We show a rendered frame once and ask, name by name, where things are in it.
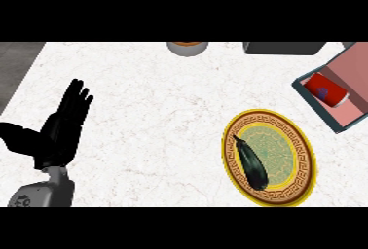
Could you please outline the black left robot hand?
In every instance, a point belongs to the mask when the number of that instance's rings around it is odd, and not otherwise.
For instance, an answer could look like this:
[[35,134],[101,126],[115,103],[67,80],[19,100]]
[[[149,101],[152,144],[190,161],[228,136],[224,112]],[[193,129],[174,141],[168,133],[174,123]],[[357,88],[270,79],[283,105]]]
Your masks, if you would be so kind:
[[82,80],[72,79],[57,111],[48,116],[39,131],[0,122],[0,139],[7,149],[32,156],[36,170],[48,166],[64,167],[72,161],[91,100]]

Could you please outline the yellow patterned oval plate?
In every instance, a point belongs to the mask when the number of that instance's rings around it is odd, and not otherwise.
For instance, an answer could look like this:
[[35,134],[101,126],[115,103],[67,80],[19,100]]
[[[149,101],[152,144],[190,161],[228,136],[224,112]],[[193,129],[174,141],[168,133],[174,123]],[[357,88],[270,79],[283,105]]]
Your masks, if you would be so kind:
[[[264,167],[267,185],[254,190],[243,171],[242,140]],[[296,206],[316,182],[316,160],[307,138],[291,120],[265,109],[251,109],[230,120],[221,138],[221,158],[239,192],[262,206]]]

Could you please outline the red can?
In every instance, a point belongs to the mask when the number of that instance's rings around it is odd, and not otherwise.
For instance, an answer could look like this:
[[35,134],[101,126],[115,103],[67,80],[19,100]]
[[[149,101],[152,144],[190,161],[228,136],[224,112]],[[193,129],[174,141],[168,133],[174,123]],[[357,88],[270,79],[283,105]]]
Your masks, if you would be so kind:
[[330,108],[336,108],[348,98],[347,90],[320,73],[314,73],[302,85]]

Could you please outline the teal box with pink inside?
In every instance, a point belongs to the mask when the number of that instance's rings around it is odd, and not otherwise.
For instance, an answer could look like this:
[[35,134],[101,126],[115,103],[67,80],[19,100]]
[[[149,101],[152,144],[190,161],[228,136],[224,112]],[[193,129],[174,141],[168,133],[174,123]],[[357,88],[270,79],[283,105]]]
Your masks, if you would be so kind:
[[[336,107],[329,107],[304,87],[316,73],[348,93]],[[325,65],[293,80],[291,86],[333,133],[345,131],[368,117],[368,42],[353,42]]]

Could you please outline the grey round pot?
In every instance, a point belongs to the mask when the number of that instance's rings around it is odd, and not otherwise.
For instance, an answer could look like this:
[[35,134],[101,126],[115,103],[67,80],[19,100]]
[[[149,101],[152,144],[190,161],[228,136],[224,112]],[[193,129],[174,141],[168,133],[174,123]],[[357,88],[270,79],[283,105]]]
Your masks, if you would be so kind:
[[206,49],[206,42],[168,42],[168,50],[178,56],[190,57],[199,55]]

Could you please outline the dark eggplant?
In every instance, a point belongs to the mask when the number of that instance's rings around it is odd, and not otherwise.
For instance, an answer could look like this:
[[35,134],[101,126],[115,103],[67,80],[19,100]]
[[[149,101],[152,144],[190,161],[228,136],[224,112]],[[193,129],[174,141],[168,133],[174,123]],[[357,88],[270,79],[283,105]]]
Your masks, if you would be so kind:
[[246,142],[236,136],[233,136],[233,139],[248,185],[255,191],[262,191],[268,184],[264,166]]

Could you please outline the dark grey flat appliance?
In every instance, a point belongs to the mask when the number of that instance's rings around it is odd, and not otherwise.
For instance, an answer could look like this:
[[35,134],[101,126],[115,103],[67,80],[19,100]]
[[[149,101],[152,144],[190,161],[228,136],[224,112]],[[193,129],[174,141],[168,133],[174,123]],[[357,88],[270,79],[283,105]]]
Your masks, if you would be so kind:
[[246,54],[313,55],[325,42],[245,42]]

